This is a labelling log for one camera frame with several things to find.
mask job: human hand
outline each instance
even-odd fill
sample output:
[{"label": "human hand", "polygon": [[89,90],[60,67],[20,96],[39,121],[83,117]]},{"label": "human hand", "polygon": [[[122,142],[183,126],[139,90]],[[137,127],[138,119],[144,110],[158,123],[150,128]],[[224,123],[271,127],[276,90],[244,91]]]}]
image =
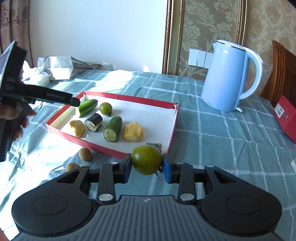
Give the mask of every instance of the human hand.
[{"label": "human hand", "polygon": [[[36,115],[36,112],[34,110],[32,110],[28,116],[33,116]],[[5,105],[0,103],[0,119],[5,119],[7,121],[13,120],[15,118],[18,117],[18,112],[13,109],[12,107],[10,107],[9,105]],[[22,120],[21,125],[26,128],[29,125],[29,120],[27,118],[25,118],[24,120]],[[23,130],[21,127],[19,127],[16,132],[15,135],[13,137],[13,141],[18,140],[19,138],[21,138],[23,135]]]}]

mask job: gray ribbed panel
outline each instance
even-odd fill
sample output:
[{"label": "gray ribbed panel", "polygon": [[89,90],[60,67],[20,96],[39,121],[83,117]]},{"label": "gray ribbed panel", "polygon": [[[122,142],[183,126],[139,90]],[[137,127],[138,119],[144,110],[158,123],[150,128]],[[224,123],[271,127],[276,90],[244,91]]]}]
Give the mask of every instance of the gray ribbed panel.
[{"label": "gray ribbed panel", "polygon": [[279,241],[274,234],[234,237],[217,231],[195,207],[173,196],[122,196],[120,202],[100,207],[84,227],[60,237],[19,234],[13,241]]}]

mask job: table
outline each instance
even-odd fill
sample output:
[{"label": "table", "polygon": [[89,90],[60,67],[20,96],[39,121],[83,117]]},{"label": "table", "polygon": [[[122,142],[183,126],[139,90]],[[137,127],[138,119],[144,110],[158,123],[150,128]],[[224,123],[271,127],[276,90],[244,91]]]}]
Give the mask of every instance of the table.
[{"label": "table", "polygon": [[[74,80],[54,81],[48,87],[77,94],[82,90],[125,94],[180,103],[180,113],[169,156],[194,168],[216,165],[275,195],[283,207],[276,233],[295,240],[296,175],[290,165],[296,145],[281,130],[270,102],[258,96],[242,100],[243,113],[221,112],[201,99],[203,82],[187,77],[123,70],[89,70]],[[60,104],[37,102],[38,113],[30,118],[24,136],[13,144],[8,160],[0,163],[0,227],[9,239],[17,233],[11,217],[14,200],[47,180],[65,172],[69,162],[85,164],[77,152],[80,146],[48,132],[45,123]],[[115,161],[99,153],[91,169]],[[117,198],[127,195],[177,194],[177,184],[167,184],[160,174],[142,176],[132,170],[127,184],[116,184]],[[90,197],[96,197],[92,185]],[[197,183],[197,197],[204,196]]]}]

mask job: electric kettle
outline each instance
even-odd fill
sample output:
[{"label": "electric kettle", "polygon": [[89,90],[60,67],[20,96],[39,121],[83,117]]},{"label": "electric kettle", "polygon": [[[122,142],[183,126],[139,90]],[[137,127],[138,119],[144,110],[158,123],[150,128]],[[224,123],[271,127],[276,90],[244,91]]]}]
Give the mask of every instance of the electric kettle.
[{"label": "electric kettle", "polygon": [[[201,97],[217,110],[242,112],[240,101],[258,88],[263,76],[263,61],[253,50],[226,40],[217,40],[213,48],[214,57]],[[256,76],[251,88],[244,92],[250,59],[256,66]]]}]

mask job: gold picture frame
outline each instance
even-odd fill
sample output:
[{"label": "gold picture frame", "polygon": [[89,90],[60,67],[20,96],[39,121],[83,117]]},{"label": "gold picture frame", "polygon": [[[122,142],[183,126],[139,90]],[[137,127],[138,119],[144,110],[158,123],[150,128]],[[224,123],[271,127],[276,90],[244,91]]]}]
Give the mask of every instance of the gold picture frame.
[{"label": "gold picture frame", "polygon": [[[235,43],[243,45],[247,21],[247,0],[238,1]],[[163,74],[177,75],[183,29],[184,3],[185,0],[168,0]]]}]

